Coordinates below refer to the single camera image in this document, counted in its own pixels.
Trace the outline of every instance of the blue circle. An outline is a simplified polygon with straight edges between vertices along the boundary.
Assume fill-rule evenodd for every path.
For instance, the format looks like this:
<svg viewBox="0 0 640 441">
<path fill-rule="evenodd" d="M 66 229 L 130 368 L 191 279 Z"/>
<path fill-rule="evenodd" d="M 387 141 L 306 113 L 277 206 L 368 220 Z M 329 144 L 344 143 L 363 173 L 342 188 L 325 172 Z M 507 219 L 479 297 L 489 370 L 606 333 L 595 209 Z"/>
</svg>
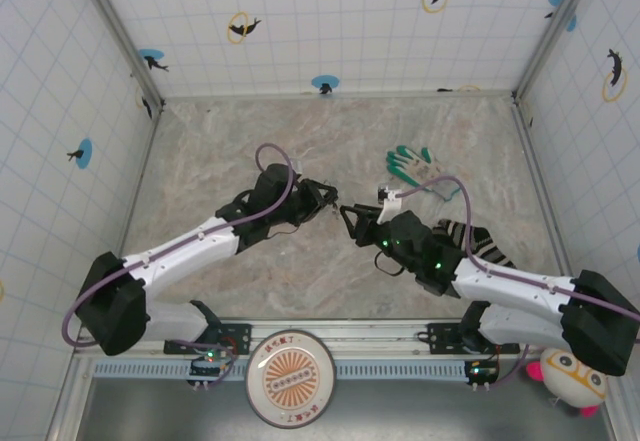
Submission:
<svg viewBox="0 0 640 441">
<path fill-rule="evenodd" d="M 91 161 L 91 155 L 93 154 L 93 145 L 91 144 L 91 140 L 89 138 L 84 138 L 80 141 L 80 145 L 78 149 L 84 151 L 82 156 L 76 158 L 76 164 L 80 169 L 86 169 L 89 166 L 89 161 Z"/>
<path fill-rule="evenodd" d="M 335 76 L 331 76 L 330 74 L 316 76 L 311 80 L 311 85 L 318 89 L 320 89 L 323 84 L 328 84 L 329 86 L 331 86 L 331 89 L 335 89 L 340 84 L 340 80 Z"/>
<path fill-rule="evenodd" d="M 576 24 L 577 23 L 578 23 L 578 18 L 574 14 L 573 17 L 571 18 L 571 21 L 569 21 L 569 25 L 567 26 L 567 31 L 571 32 L 574 29 L 576 29 Z"/>
<path fill-rule="evenodd" d="M 157 49 L 139 49 L 138 53 L 140 53 L 140 56 L 142 56 L 143 58 L 145 56 L 151 56 L 153 59 L 164 58 L 164 53 L 162 51 L 158 51 Z"/>
</svg>

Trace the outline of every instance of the orange sun pattern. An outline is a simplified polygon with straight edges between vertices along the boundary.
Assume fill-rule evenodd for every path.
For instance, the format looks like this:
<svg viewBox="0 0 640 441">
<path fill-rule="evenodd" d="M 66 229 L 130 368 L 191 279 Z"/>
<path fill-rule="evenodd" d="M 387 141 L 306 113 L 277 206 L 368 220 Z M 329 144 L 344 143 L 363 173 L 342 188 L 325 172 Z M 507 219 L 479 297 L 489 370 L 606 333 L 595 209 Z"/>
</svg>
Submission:
<svg viewBox="0 0 640 441">
<path fill-rule="evenodd" d="M 284 389 L 275 389 L 274 382 L 291 380 L 287 375 L 298 372 L 301 372 L 299 374 L 304 377 L 304 381 L 299 380 L 297 384 Z M 306 405 L 318 389 L 317 373 L 315 362 L 304 351 L 287 350 L 277 354 L 265 370 L 265 388 L 269 399 L 282 409 L 298 409 Z"/>
</svg>

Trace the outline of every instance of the white bracket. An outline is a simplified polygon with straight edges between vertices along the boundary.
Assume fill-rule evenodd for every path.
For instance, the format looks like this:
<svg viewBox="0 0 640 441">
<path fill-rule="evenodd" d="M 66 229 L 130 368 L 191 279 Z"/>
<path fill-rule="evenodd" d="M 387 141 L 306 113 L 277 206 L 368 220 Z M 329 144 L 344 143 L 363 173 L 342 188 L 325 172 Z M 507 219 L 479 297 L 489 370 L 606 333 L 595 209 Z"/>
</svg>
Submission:
<svg viewBox="0 0 640 441">
<path fill-rule="evenodd" d="M 382 212 L 378 216 L 378 224 L 391 221 L 402 210 L 402 199 L 396 197 L 401 191 L 384 188 L 384 192 L 386 197 L 382 200 Z"/>
</svg>

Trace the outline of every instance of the toy face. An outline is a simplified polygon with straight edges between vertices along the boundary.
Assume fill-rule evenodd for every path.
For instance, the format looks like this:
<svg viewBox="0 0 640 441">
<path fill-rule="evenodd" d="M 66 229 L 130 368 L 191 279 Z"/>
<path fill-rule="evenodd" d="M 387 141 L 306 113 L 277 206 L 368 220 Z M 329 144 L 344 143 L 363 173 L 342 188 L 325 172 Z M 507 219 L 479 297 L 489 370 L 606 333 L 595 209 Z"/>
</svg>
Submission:
<svg viewBox="0 0 640 441">
<path fill-rule="evenodd" d="M 542 353 L 540 365 L 549 391 L 570 405 L 582 408 L 604 401 L 607 395 L 605 375 L 581 363 L 573 354 L 547 349 Z"/>
</svg>

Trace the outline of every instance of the round plate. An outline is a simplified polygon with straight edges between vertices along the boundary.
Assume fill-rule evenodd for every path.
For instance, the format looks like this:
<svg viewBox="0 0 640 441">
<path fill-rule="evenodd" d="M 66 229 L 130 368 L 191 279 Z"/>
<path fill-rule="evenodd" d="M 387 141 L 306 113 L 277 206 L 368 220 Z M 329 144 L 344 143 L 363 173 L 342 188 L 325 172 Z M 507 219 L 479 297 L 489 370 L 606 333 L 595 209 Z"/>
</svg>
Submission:
<svg viewBox="0 0 640 441">
<path fill-rule="evenodd" d="M 327 347 L 304 331 L 281 331 L 254 350 L 247 395 L 265 422 L 300 428 L 320 417 L 331 400 L 336 367 Z"/>
</svg>

